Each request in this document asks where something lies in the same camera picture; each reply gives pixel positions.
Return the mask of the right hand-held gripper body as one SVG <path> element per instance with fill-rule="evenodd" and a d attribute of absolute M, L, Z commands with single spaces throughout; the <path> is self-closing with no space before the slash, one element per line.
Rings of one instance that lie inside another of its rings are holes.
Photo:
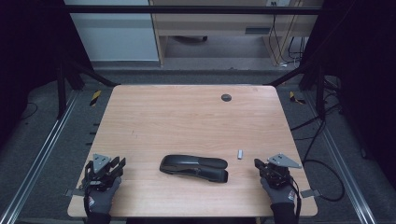
<path fill-rule="evenodd" d="M 267 165 L 268 173 L 260 173 L 260 175 L 268 181 L 273 189 L 281 189 L 291 183 L 290 168 L 302 168 L 300 163 L 282 153 L 268 158 L 265 164 Z"/>

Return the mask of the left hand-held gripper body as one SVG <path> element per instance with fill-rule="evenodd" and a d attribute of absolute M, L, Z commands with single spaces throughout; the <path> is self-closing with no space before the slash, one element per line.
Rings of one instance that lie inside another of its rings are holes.
<path fill-rule="evenodd" d="M 94 154 L 92 160 L 87 163 L 84 171 L 84 178 L 81 187 L 84 190 L 96 189 L 106 190 L 109 189 L 116 177 L 112 176 L 114 168 L 110 167 L 110 162 L 113 159 L 108 156 Z"/>

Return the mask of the black stapler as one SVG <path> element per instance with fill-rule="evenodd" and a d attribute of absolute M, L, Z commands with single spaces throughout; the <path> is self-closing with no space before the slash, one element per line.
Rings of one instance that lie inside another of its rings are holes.
<path fill-rule="evenodd" d="M 189 175 L 211 182 L 227 183 L 228 162 L 219 158 L 192 155 L 166 155 L 160 164 L 160 171 L 169 175 Z"/>

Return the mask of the person's right hand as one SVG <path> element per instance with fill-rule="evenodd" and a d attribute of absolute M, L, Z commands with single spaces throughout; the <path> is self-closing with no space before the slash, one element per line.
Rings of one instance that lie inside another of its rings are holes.
<path fill-rule="evenodd" d="M 261 178 L 262 188 L 267 192 L 272 204 L 291 203 L 294 204 L 295 192 L 291 185 L 282 187 L 281 189 L 273 189 L 270 187 L 265 178 Z"/>

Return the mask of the person's left hand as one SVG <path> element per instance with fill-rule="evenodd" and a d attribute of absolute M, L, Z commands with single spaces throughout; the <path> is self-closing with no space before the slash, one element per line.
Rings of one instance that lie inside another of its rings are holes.
<path fill-rule="evenodd" d="M 113 204 L 113 198 L 120 187 L 120 183 L 121 178 L 117 177 L 109 189 L 105 191 L 91 189 L 88 192 L 88 195 L 84 197 L 84 206 L 87 208 L 88 217 L 93 214 L 109 214 Z"/>

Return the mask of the white cabinet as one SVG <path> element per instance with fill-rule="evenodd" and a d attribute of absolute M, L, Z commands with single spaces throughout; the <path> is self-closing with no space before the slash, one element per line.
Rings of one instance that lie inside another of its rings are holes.
<path fill-rule="evenodd" d="M 92 62 L 159 61 L 149 14 L 72 13 Z"/>

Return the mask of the light wooden desk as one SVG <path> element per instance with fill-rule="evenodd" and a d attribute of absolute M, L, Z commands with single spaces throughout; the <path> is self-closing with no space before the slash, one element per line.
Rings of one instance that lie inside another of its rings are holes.
<path fill-rule="evenodd" d="M 151 6 L 321 7 L 324 0 L 148 0 Z M 274 65 L 286 61 L 295 36 L 311 34 L 315 15 L 154 14 L 155 34 L 166 36 L 260 36 Z"/>

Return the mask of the aluminium floor rail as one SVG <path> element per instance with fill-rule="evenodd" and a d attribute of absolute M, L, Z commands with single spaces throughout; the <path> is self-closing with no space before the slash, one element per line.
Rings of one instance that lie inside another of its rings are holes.
<path fill-rule="evenodd" d="M 67 99 L 66 108 L 62 115 L 57 118 L 51 125 L 51 129 L 46 136 L 45 141 L 40 145 L 39 150 L 32 159 L 29 170 L 23 176 L 18 190 L 7 204 L 6 208 L 0 215 L 0 224 L 14 224 L 17 220 L 26 200 L 28 199 L 35 182 L 39 178 L 43 167 L 45 166 L 51 151 L 61 135 L 64 125 L 68 121 L 72 110 L 75 107 L 76 100 L 79 97 L 79 91 L 71 91 Z"/>
<path fill-rule="evenodd" d="M 331 132 L 327 127 L 323 129 L 323 138 L 325 146 L 328 149 L 330 157 L 332 158 L 332 162 L 344 183 L 348 199 L 350 200 L 355 213 L 360 220 L 360 223 L 377 224 L 370 206 L 366 202 L 355 177 L 344 161 L 338 146 L 336 145 L 334 139 L 332 138 Z"/>

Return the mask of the black metal frame strut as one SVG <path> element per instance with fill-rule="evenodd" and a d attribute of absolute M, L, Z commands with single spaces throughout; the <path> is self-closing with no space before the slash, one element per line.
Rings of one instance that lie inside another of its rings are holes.
<path fill-rule="evenodd" d="M 294 70 L 288 72 L 286 75 L 271 81 L 268 86 L 277 87 L 285 81 L 303 74 L 299 87 L 301 90 L 306 91 L 316 84 L 316 111 L 320 119 L 325 120 L 325 105 L 324 105 L 324 68 L 320 63 L 305 63 L 299 65 Z"/>
<path fill-rule="evenodd" d="M 73 75 L 65 74 L 64 69 L 67 67 L 75 69 L 77 70 L 77 72 Z M 82 81 L 80 74 L 87 75 L 108 87 L 118 86 L 118 83 L 100 76 L 92 69 L 85 67 L 75 61 L 59 61 L 56 67 L 57 88 L 58 88 L 57 119 L 60 119 L 65 114 L 66 111 L 65 81 L 68 80 L 73 90 L 81 90 L 84 87 L 85 83 Z"/>

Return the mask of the black horizontal frame bar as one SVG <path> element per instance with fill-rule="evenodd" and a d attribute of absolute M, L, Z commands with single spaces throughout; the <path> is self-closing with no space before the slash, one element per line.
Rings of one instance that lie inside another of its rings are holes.
<path fill-rule="evenodd" d="M 69 13 L 138 13 L 138 14 L 277 14 L 318 15 L 321 7 L 222 7 L 222 6 L 83 6 L 62 7 Z"/>

